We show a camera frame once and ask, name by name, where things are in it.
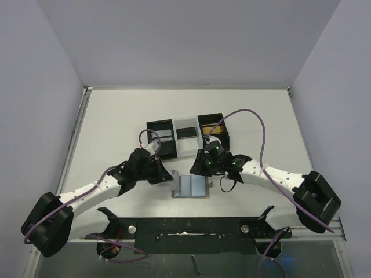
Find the grey leather card holder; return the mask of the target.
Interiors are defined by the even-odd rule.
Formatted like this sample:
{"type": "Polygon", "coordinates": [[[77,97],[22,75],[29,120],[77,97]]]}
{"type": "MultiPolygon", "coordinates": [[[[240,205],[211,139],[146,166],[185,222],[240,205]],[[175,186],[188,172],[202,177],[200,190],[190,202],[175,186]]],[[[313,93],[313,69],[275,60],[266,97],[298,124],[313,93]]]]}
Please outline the grey leather card holder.
{"type": "Polygon", "coordinates": [[[173,180],[170,182],[172,198],[174,199],[202,199],[209,197],[209,189],[213,181],[208,177],[198,175],[182,175],[171,170],[173,180]]]}

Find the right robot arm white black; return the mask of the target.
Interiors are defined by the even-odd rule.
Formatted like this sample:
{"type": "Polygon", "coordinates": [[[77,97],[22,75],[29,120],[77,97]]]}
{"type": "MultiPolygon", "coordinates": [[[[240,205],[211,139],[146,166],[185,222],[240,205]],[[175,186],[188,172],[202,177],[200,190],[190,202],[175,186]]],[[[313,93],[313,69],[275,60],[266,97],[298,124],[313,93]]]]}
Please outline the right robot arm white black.
{"type": "Polygon", "coordinates": [[[218,141],[198,150],[190,173],[204,177],[222,175],[286,197],[290,205],[273,207],[263,217],[276,231],[304,226],[315,233],[331,232],[330,222],[341,206],[340,198],[322,174],[316,171],[298,174],[265,166],[246,155],[233,155],[218,141]]]}

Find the black white three-bin tray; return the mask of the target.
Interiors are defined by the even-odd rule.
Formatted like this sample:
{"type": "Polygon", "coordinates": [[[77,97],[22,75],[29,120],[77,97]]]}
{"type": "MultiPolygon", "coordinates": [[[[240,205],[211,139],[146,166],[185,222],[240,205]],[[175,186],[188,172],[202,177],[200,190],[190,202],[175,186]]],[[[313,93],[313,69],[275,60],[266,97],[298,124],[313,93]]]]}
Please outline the black white three-bin tray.
{"type": "Polygon", "coordinates": [[[187,118],[165,119],[146,123],[148,142],[161,142],[158,156],[162,160],[195,156],[204,148],[206,135],[211,133],[224,149],[230,149],[230,136],[225,123],[215,126],[224,118],[222,113],[197,115],[187,118]]]}

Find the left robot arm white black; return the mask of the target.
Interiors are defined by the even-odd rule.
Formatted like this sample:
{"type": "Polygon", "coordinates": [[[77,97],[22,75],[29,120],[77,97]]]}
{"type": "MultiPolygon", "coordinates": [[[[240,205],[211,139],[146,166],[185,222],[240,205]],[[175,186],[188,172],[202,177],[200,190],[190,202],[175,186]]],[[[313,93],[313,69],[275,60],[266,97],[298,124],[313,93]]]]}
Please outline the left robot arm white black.
{"type": "Polygon", "coordinates": [[[78,216],[130,191],[139,181],[155,185],[173,181],[173,176],[154,151],[137,148],[128,160],[107,168],[97,181],[61,195],[44,193],[21,226],[24,244],[32,244],[44,257],[55,255],[71,237],[78,216]]]}

